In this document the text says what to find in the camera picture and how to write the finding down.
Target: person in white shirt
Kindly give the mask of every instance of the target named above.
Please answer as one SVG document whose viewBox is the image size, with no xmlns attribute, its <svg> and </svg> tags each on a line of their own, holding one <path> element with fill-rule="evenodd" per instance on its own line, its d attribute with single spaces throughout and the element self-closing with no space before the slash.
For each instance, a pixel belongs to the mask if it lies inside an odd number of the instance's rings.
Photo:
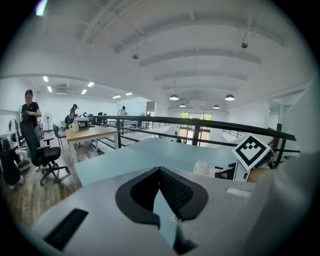
<svg viewBox="0 0 320 256">
<path fill-rule="evenodd" d="M 128 115 L 128 113 L 126 111 L 126 107 L 123 106 L 122 109 L 119 109 L 118 116 L 125 116 L 125 115 Z"/>
</svg>

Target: dark hair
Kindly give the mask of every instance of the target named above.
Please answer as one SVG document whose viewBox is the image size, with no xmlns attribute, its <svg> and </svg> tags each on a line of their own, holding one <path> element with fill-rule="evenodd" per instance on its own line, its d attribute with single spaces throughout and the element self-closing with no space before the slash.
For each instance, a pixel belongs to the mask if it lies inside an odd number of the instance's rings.
<svg viewBox="0 0 320 256">
<path fill-rule="evenodd" d="M 2 145 L 3 145 L 3 150 L 8 150 L 11 148 L 10 141 L 7 138 L 3 140 Z"/>
<path fill-rule="evenodd" d="M 30 94 L 32 97 L 34 96 L 34 93 L 32 92 L 32 90 L 26 90 L 24 97 L 26 97 L 28 94 Z"/>
</svg>

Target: window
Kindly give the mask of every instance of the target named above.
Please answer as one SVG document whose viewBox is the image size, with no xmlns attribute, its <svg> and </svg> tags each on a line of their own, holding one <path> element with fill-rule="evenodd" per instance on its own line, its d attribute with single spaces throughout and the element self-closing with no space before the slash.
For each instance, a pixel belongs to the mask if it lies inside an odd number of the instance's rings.
<svg viewBox="0 0 320 256">
<path fill-rule="evenodd" d="M 181 118 L 200 119 L 200 120 L 212 121 L 212 117 L 213 116 L 212 116 L 212 114 L 205 114 L 205 113 L 181 112 L 180 117 Z M 181 124 L 180 128 L 179 128 L 179 136 L 192 139 L 194 137 L 194 131 L 195 131 L 195 126 Z M 201 127 L 200 128 L 200 133 L 199 133 L 199 139 L 210 140 L 210 131 L 211 131 L 210 128 Z M 192 144 L 192 140 L 187 140 L 186 143 L 191 145 Z M 208 147 L 208 143 L 200 142 L 200 143 L 198 143 L 198 146 L 207 148 Z"/>
</svg>

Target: woman in black shirt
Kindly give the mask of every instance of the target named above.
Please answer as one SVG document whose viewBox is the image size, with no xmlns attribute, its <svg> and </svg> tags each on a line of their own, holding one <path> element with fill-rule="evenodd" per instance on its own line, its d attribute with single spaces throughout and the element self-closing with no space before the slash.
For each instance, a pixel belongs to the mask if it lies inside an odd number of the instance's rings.
<svg viewBox="0 0 320 256">
<path fill-rule="evenodd" d="M 34 94 L 32 90 L 27 90 L 24 94 L 24 99 L 26 103 L 22 105 L 22 108 L 21 108 L 22 122 L 33 123 L 36 138 L 40 143 L 40 130 L 39 130 L 37 119 L 40 118 L 42 114 L 38 104 L 36 102 L 33 102 L 33 97 L 34 97 Z M 31 151 L 30 151 L 30 148 L 28 147 L 28 144 L 26 144 L 26 154 L 29 158 L 31 158 Z"/>
<path fill-rule="evenodd" d="M 20 163 L 21 159 L 16 152 L 10 148 L 10 142 L 6 138 L 3 140 L 3 149 L 0 152 L 0 160 L 3 170 L 3 178 L 6 184 L 13 190 L 14 185 L 23 182 L 24 178 L 20 175 L 20 170 L 15 165 Z"/>
</svg>

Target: chair seat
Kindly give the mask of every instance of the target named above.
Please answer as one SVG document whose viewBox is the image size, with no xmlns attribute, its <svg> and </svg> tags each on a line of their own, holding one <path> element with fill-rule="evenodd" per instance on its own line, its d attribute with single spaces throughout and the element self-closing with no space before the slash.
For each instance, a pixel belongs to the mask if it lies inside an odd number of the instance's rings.
<svg viewBox="0 0 320 256">
<path fill-rule="evenodd" d="M 50 162 L 57 160 L 60 157 L 61 151 L 59 147 L 51 147 L 51 148 L 46 148 L 44 150 L 44 158 Z"/>
</svg>

